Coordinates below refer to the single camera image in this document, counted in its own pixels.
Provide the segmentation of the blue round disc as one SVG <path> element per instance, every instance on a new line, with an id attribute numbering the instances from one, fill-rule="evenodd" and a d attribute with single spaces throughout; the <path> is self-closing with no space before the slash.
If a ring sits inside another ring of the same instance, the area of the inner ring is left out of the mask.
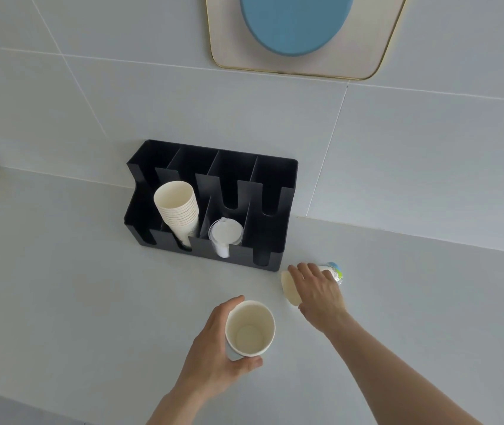
<path id="1" fill-rule="evenodd" d="M 354 0 L 240 0 L 254 39 L 281 56 L 313 53 L 341 29 Z"/>

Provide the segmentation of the person's left forearm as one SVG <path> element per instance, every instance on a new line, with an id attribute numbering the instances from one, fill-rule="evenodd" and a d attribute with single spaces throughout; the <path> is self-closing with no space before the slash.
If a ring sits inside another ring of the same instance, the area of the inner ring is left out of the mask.
<path id="1" fill-rule="evenodd" d="M 211 397 L 203 388 L 176 385 L 160 400 L 146 425 L 192 425 Z"/>

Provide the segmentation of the cream wall panel gold rim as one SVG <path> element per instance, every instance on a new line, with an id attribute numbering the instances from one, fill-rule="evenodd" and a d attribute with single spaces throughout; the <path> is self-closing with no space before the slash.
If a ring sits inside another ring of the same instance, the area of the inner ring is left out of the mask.
<path id="1" fill-rule="evenodd" d="M 354 0 L 340 31 L 319 50 L 281 56 L 248 31 L 240 0 L 205 0 L 211 55 L 231 70 L 366 80 L 382 63 L 406 0 Z"/>

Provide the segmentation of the person's right forearm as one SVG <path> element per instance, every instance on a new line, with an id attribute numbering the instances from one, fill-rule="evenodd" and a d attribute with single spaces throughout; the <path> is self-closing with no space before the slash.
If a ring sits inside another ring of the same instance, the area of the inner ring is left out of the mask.
<path id="1" fill-rule="evenodd" d="M 321 327 L 377 425 L 483 425 L 362 328 L 347 312 Z"/>

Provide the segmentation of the paper cup with green print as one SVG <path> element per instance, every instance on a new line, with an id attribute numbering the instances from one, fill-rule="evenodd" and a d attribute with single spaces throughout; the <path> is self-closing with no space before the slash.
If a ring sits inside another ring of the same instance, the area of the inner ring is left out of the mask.
<path id="1" fill-rule="evenodd" d="M 337 266 L 336 263 L 327 262 L 324 264 L 318 264 L 318 268 L 321 272 L 329 271 L 338 285 L 342 283 L 343 272 L 340 269 L 340 267 Z M 298 307 L 301 304 L 302 300 L 297 291 L 292 275 L 288 270 L 284 270 L 281 272 L 281 284 L 286 299 L 292 306 Z"/>

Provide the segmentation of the stack of clear plastic lids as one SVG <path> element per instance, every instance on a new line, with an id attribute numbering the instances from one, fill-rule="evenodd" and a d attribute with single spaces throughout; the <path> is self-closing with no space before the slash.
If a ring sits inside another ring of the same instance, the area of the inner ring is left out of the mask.
<path id="1" fill-rule="evenodd" d="M 221 218 L 209 228 L 208 238 L 212 242 L 215 253 L 220 258 L 230 256 L 230 245 L 241 245 L 243 239 L 243 226 L 234 219 Z"/>

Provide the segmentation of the person's right hand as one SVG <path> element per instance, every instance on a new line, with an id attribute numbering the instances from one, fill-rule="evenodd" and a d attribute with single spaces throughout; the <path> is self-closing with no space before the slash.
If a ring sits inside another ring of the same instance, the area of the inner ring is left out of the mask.
<path id="1" fill-rule="evenodd" d="M 324 271 L 325 282 L 305 283 L 305 264 L 288 266 L 301 298 L 298 306 L 306 320 L 326 336 L 341 328 L 348 318 L 341 290 L 329 271 Z"/>

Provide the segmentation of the person's left hand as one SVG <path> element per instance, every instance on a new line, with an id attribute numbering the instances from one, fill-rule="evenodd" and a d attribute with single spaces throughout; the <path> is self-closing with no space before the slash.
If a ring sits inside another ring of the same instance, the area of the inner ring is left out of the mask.
<path id="1" fill-rule="evenodd" d="M 232 360 L 227 357 L 225 348 L 228 314 L 243 301 L 244 296 L 239 295 L 213 309 L 192 343 L 176 385 L 203 388 L 213 398 L 243 376 L 231 373 Z"/>

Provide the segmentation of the stack of cream paper cups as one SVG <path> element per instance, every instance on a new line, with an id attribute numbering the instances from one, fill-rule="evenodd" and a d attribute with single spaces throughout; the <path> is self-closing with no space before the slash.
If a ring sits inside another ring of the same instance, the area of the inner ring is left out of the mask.
<path id="1" fill-rule="evenodd" d="M 153 196 L 163 222 L 186 249 L 192 249 L 190 237 L 199 233 L 199 204 L 194 188 L 185 181 L 160 186 Z"/>

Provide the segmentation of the cream paper cup blue outside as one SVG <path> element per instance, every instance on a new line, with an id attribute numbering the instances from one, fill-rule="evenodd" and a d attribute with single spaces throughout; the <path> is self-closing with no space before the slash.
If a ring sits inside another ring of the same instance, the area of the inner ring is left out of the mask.
<path id="1" fill-rule="evenodd" d="M 270 309 L 255 300 L 245 300 L 229 312 L 225 338 L 230 349 L 241 357 L 260 357 L 271 346 L 276 332 Z"/>

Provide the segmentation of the black compartment cup organizer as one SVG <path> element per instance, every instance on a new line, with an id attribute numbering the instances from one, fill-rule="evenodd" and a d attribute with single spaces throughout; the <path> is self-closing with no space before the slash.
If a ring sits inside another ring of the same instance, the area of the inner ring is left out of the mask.
<path id="1" fill-rule="evenodd" d="M 124 224 L 140 245 L 279 271 L 296 189 L 297 160 L 146 140 L 127 166 L 135 190 Z M 175 238 L 153 200 L 156 190 L 171 181 L 186 181 L 196 193 L 199 231 L 189 238 L 190 248 Z M 227 258 L 216 253 L 208 235 L 222 217 L 243 227 L 242 241 L 229 245 Z"/>

